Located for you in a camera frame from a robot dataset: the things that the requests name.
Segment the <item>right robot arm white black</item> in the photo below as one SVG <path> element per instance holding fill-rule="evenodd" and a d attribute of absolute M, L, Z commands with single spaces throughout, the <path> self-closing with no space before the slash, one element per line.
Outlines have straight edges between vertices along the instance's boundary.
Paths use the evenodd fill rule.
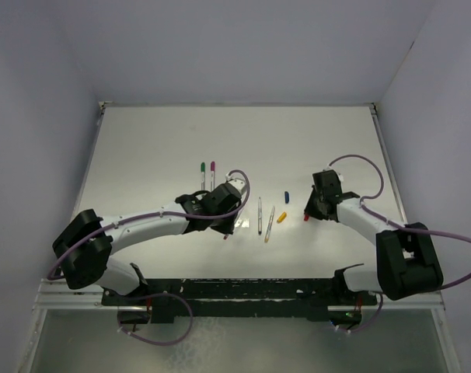
<path fill-rule="evenodd" d="M 342 190 L 340 177 L 331 170 L 312 175 L 313 187 L 304 214 L 334 221 L 356 231 L 375 248 L 375 265 L 354 264 L 336 270 L 333 297 L 350 304 L 361 291 L 382 293 L 396 301 L 443 285 L 443 273 L 427 227 L 421 223 L 397 227 L 377 219 L 362 208 L 361 198 Z"/>

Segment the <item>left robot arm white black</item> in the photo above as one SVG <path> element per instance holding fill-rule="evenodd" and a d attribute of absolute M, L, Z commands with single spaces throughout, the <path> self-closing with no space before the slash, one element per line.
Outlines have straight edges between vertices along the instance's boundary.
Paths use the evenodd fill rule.
<path fill-rule="evenodd" d="M 82 211 L 53 243 L 62 277 L 72 290 L 96 284 L 137 305 L 146 297 L 147 283 L 136 264 L 123 264 L 114 254 L 151 239 L 208 228 L 231 235 L 248 189 L 243 180 L 233 179 L 138 215 L 102 218 L 93 209 Z"/>

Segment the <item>purple marker pen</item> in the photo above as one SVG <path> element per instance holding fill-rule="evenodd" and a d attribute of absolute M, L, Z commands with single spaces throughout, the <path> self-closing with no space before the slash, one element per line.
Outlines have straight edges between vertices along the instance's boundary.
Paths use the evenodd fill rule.
<path fill-rule="evenodd" d="M 210 191 L 215 189 L 215 171 L 212 172 L 210 169 Z"/>

